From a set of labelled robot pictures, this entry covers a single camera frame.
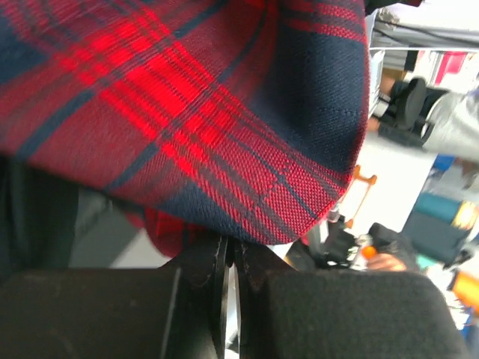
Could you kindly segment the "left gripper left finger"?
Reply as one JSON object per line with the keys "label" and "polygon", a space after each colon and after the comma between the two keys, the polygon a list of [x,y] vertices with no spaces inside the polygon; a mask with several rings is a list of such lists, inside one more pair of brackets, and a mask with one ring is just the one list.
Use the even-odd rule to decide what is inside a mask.
{"label": "left gripper left finger", "polygon": [[1,287],[3,358],[222,358],[228,240],[157,269],[34,270]]}

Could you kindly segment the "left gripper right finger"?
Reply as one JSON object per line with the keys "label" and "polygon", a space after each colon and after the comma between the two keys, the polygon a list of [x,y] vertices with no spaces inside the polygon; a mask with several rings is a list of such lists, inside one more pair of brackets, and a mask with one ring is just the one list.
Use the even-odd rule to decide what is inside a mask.
{"label": "left gripper right finger", "polygon": [[468,358],[439,289],[409,271],[297,271],[234,248],[241,358]]}

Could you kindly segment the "red plaid skirt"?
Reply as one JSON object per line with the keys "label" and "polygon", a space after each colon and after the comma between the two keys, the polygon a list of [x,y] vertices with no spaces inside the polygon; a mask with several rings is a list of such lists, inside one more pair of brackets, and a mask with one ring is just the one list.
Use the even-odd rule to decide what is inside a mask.
{"label": "red plaid skirt", "polygon": [[1,151],[175,239],[279,245],[350,184],[362,1],[3,1]]}

